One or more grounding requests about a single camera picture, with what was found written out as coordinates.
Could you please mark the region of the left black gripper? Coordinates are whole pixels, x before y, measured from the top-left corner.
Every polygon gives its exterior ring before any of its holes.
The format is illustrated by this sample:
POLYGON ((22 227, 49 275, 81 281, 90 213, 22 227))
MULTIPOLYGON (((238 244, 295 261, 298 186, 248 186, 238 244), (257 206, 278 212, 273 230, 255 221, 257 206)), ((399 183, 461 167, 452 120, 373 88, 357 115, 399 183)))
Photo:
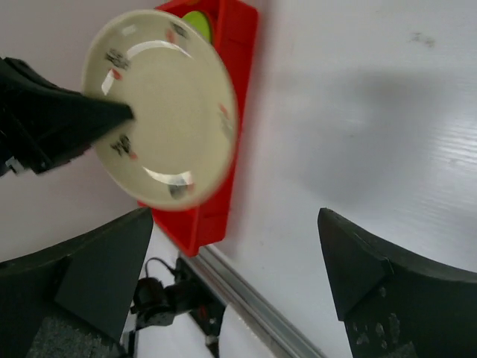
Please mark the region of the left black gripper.
POLYGON ((56 169, 133 119, 126 104, 61 88, 23 60, 1 59, 1 158, 7 170, 56 169))

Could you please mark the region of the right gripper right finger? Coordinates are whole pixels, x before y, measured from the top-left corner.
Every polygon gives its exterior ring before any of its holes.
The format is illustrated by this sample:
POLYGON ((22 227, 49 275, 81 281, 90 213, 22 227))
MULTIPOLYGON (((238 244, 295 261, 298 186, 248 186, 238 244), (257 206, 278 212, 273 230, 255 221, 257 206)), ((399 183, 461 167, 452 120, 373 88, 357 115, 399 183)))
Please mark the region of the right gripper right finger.
POLYGON ((475 357, 476 273, 415 254, 327 208, 318 233, 354 357, 475 357))

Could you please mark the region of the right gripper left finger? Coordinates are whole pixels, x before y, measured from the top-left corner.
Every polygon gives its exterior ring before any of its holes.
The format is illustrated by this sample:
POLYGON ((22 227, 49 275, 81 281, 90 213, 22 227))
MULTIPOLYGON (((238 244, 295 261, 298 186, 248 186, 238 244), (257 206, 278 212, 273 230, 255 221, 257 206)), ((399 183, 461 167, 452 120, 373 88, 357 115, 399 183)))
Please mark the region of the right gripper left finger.
POLYGON ((145 207, 1 263, 2 357, 127 357, 120 339, 151 239, 145 207))

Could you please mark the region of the beige plate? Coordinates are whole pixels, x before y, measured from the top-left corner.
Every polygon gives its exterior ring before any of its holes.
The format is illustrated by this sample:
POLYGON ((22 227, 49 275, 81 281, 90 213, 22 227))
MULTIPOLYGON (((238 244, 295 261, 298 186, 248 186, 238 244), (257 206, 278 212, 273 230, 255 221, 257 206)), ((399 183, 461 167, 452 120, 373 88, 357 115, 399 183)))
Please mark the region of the beige plate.
POLYGON ((82 91, 133 111, 94 148, 138 201, 186 210, 225 181, 239 134, 235 90, 217 51, 180 17, 134 10, 108 22, 87 52, 82 91))

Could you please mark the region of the lime green plate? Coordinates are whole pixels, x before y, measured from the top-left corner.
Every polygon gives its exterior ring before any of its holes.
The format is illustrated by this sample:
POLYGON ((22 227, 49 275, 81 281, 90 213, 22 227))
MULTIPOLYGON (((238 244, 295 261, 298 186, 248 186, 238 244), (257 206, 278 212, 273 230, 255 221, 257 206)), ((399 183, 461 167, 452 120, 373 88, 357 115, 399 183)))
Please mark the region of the lime green plate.
POLYGON ((208 43, 212 42, 212 26, 204 12, 190 11, 183 16, 183 20, 189 23, 208 43))

